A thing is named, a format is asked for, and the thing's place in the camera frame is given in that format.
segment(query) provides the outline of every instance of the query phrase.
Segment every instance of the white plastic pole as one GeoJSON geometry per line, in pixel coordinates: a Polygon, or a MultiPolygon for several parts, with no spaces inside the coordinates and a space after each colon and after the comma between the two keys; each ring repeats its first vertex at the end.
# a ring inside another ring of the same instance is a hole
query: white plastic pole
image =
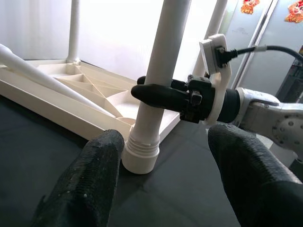
{"type": "Polygon", "coordinates": [[[79,36],[80,36],[80,0],[71,1],[71,27],[70,43],[67,56],[67,63],[80,62],[79,59],[79,36]]]}
{"type": "Polygon", "coordinates": [[[68,86],[60,83],[53,77],[50,77],[37,68],[27,63],[25,60],[19,58],[6,46],[0,44],[0,62],[13,69],[16,73],[26,76],[30,80],[48,87],[54,91],[57,91],[65,96],[75,99],[83,104],[86,104],[92,108],[95,108],[111,117],[115,117],[110,112],[106,111],[102,107],[98,106],[94,102],[90,101],[86,97],[80,95],[68,86]]]}
{"type": "MultiPolygon", "coordinates": [[[[207,39],[211,35],[215,35],[219,32],[224,17],[227,1],[228,0],[217,0],[204,39],[207,39]]],[[[193,75],[204,76],[204,74],[205,74],[205,67],[202,59],[202,54],[200,51],[193,70],[193,75]]]]}
{"type": "MultiPolygon", "coordinates": [[[[164,0],[145,84],[170,86],[191,0],[164,0]]],[[[140,103],[136,124],[122,153],[126,169],[135,174],[153,170],[159,154],[163,109],[140,103]]]]}

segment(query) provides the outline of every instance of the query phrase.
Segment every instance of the black table surface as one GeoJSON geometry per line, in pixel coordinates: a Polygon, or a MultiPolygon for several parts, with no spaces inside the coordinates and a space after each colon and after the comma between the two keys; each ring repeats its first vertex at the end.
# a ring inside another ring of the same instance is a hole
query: black table surface
{"type": "MultiPolygon", "coordinates": [[[[27,226],[86,142],[0,96],[0,226],[27,226]]],[[[109,227],[136,226],[239,226],[202,124],[180,122],[150,174],[134,175],[121,164],[109,227]]]]}

